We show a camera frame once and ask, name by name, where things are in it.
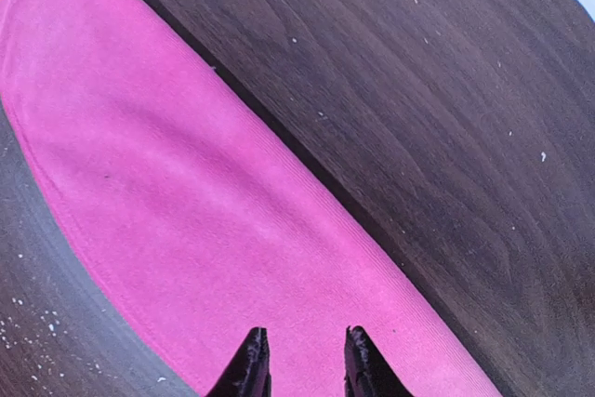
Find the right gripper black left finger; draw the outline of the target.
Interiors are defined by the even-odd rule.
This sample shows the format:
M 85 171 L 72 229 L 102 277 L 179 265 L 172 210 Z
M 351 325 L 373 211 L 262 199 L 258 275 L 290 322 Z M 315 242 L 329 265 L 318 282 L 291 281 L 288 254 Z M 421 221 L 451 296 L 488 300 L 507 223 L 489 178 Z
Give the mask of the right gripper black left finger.
M 270 347 L 267 329 L 253 327 L 206 397 L 269 397 Z

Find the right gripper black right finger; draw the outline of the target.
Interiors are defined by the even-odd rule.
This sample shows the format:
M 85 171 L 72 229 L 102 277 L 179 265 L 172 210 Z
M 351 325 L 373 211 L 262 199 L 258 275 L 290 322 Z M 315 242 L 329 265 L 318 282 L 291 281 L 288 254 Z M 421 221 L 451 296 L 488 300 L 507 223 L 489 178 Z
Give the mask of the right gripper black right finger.
M 344 359 L 346 396 L 413 397 L 362 326 L 347 328 Z

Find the pink towel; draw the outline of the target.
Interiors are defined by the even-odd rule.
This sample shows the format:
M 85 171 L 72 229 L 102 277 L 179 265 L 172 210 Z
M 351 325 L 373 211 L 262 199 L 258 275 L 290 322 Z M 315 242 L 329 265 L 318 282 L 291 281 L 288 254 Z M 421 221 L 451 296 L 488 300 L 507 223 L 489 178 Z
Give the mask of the pink towel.
M 496 387 L 400 269 L 141 0 L 1 0 L 1 100 L 71 249 L 208 390 L 254 326 L 277 396 L 339 396 L 360 325 L 416 396 Z

